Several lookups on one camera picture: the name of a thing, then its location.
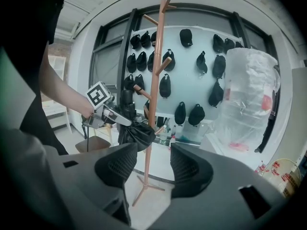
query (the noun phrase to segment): window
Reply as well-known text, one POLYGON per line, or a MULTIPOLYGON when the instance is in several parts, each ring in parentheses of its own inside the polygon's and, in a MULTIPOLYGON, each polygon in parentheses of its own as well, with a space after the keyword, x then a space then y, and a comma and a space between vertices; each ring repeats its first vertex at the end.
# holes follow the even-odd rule
POLYGON ((114 38, 117 38, 119 36, 123 36, 125 34, 127 24, 128 24, 128 20, 121 22, 121 23, 118 23, 115 26, 110 27, 107 34, 106 34, 106 40, 105 41, 108 42, 108 41, 110 41, 114 38))
POLYGON ((105 84, 117 83, 120 47, 121 42, 118 42, 95 53, 92 85, 98 81, 105 84))
MULTIPOLYGON (((158 21, 158 12, 149 13, 150 17, 158 21)), ((165 17, 165 25, 186 25, 186 26, 201 26, 204 28, 210 28, 225 32, 228 34, 233 34, 231 29, 231 24, 229 19, 222 16, 217 16, 214 14, 195 12, 195 11, 181 11, 174 10, 168 11, 165 17)), ((142 18, 139 30, 146 29, 150 27, 155 27, 155 25, 149 20, 142 18)))
POLYGON ((245 29, 246 29, 251 47, 257 50, 261 50, 263 52, 267 52, 263 37, 261 37, 259 34, 255 33, 253 30, 249 29, 248 27, 245 27, 245 29))

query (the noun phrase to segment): bottle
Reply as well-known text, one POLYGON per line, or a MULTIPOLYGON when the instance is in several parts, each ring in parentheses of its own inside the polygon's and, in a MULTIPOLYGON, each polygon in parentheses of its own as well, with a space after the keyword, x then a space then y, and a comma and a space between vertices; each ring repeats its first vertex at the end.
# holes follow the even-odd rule
POLYGON ((172 128, 171 136, 173 137, 176 134, 176 125, 172 128))
POLYGON ((166 145, 166 140, 167 140, 167 130, 166 130, 166 125, 164 125, 163 130, 160 132, 159 144, 166 145))
POLYGON ((168 145, 168 149, 171 150, 171 145, 172 143, 175 143, 176 142, 176 137, 175 136, 172 136, 171 140, 169 141, 169 145, 168 145))
POLYGON ((263 161, 261 161, 261 163, 262 163, 262 165, 259 165, 259 166, 257 167, 257 169, 255 170, 255 172, 256 172, 258 175, 260 175, 260 176, 262 176, 262 174, 264 173, 265 167, 266 167, 266 165, 263 163, 263 161))

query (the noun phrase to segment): white wall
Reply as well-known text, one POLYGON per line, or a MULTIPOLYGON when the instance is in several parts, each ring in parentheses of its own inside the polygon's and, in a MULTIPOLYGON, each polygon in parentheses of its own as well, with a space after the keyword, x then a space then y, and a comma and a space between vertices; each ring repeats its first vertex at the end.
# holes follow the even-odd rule
MULTIPOLYGON (((82 95, 85 95, 88 90, 91 56, 99 27, 97 23, 89 23, 80 32, 72 46, 67 83, 82 95)), ((83 134, 81 115, 69 109, 69 116, 70 122, 83 134)))
POLYGON ((293 102, 283 139, 272 161, 280 158, 299 162, 307 150, 307 68, 295 68, 293 74, 293 102))
POLYGON ((289 54, 291 69, 304 67, 304 66, 301 65, 300 60, 299 60, 299 55, 296 53, 293 45, 290 43, 288 38, 285 37, 285 35, 284 35, 284 38, 285 38, 286 48, 287 48, 288 54, 289 54))
MULTIPOLYGON (((280 63, 282 91, 279 113, 276 118, 275 127, 269 139, 268 145, 263 152, 263 156, 269 161, 276 152, 283 137, 287 125, 291 101, 292 101, 292 73, 291 68, 296 65, 296 58, 292 49, 287 46, 287 38, 283 35, 280 28, 263 12, 255 8, 244 0, 171 0, 172 2, 186 2, 205 4, 226 11, 236 11, 241 17, 258 26, 265 33, 272 35, 280 63)), ((90 68, 91 51, 94 39, 100 25, 131 12, 133 8, 144 8, 156 5, 160 0, 119 0, 113 5, 103 10, 95 19, 77 36, 71 54, 71 64, 75 62, 75 68, 71 66, 70 76, 73 87, 78 92, 84 93, 88 86, 88 72, 90 68)), ((72 117, 71 122, 75 125, 79 123, 79 118, 72 117)))

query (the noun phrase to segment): red label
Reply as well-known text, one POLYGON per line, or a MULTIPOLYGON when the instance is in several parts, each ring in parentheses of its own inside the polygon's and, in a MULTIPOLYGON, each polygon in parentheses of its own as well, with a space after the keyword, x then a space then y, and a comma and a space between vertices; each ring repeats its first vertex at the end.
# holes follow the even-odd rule
POLYGON ((242 143, 234 143, 230 142, 228 144, 230 148, 236 149, 238 151, 247 151, 248 150, 248 145, 242 144, 242 143))
POLYGON ((273 107, 273 100, 268 95, 264 95, 262 99, 261 108, 265 111, 271 110, 273 107))
POLYGON ((226 89, 225 100, 229 101, 229 97, 230 97, 230 89, 226 89))

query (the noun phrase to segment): baseball cap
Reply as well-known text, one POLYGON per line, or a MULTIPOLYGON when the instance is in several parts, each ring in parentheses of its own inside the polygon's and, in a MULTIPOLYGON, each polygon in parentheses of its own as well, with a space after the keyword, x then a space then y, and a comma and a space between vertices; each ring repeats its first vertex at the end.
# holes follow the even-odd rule
POLYGON ((140 39, 142 47, 148 47, 150 45, 150 36, 149 32, 145 32, 140 39))
POLYGON ((179 33, 181 44, 184 47, 193 45, 192 43, 192 32, 190 29, 182 29, 179 33))
POLYGON ((140 34, 133 36, 130 39, 130 43, 133 49, 137 49, 140 46, 140 34))
POLYGON ((184 102, 180 102, 175 111, 175 122, 178 125, 182 125, 186 121, 186 105, 184 102))
POLYGON ((217 53, 222 53, 224 49, 224 41, 217 34, 213 36, 213 49, 217 53))
MULTIPOLYGON (((149 103, 149 100, 147 100, 146 103, 145 103, 145 105, 144 105, 144 106, 147 107, 147 110, 148 110, 148 111, 149 111, 149 104, 150 104, 150 103, 149 103)), ((144 116, 145 116, 146 119, 148 119, 148 116, 146 115, 145 111, 144 111, 144 116)))
POLYGON ((146 69, 146 53, 145 51, 141 52, 138 56, 138 58, 136 59, 136 68, 139 71, 144 71, 146 69))
POLYGON ((134 79, 134 83, 133 85, 138 85, 142 90, 145 90, 145 86, 144 86, 144 80, 143 80, 143 76, 140 74, 139 76, 136 76, 134 79))
POLYGON ((150 55, 149 55, 149 58, 148 58, 148 62, 147 62, 147 69, 149 71, 153 71, 153 68, 154 68, 154 52, 152 52, 150 55))
POLYGON ((174 52, 169 48, 167 52, 163 55, 162 62, 166 60, 167 57, 171 57, 172 61, 167 65, 167 67, 164 68, 165 71, 171 71, 175 67, 175 56, 174 52))
POLYGON ((225 39, 225 42, 224 42, 224 51, 225 51, 225 54, 227 54, 227 51, 228 51, 229 49, 233 49, 233 48, 235 48, 235 43, 234 43, 234 41, 232 41, 232 40, 229 39, 229 38, 226 38, 226 39, 225 39))
POLYGON ((127 68, 130 73, 134 73, 136 70, 136 63, 135 63, 135 54, 133 53, 127 59, 127 68))
POLYGON ((241 45, 241 43, 240 43, 240 42, 236 42, 236 46, 235 46, 235 48, 244 48, 244 47, 241 45))
POLYGON ((167 73, 160 81, 159 90, 160 90, 160 95, 163 98, 167 98, 171 95, 171 79, 167 73))
POLYGON ((217 55, 214 60, 212 74, 215 78, 221 79, 226 69, 226 60, 224 56, 217 55))
POLYGON ((125 86, 125 89, 126 90, 131 90, 131 91, 134 91, 134 88, 133 88, 133 75, 130 74, 128 77, 125 78, 124 80, 124 86, 125 86))
POLYGON ((202 51, 201 54, 196 59, 196 65, 202 73, 207 73, 208 71, 205 54, 206 54, 205 51, 202 51))
POLYGON ((203 108, 199 104, 196 104, 195 107, 190 112, 188 122, 191 125, 196 126, 201 122, 201 120, 204 119, 204 117, 205 117, 205 112, 203 108))
POLYGON ((153 46, 155 46, 156 37, 157 37, 157 32, 154 32, 150 38, 150 41, 152 42, 153 46))
POLYGON ((216 80, 211 95, 209 96, 209 105, 216 107, 218 103, 223 99, 224 90, 221 88, 218 80, 216 80))

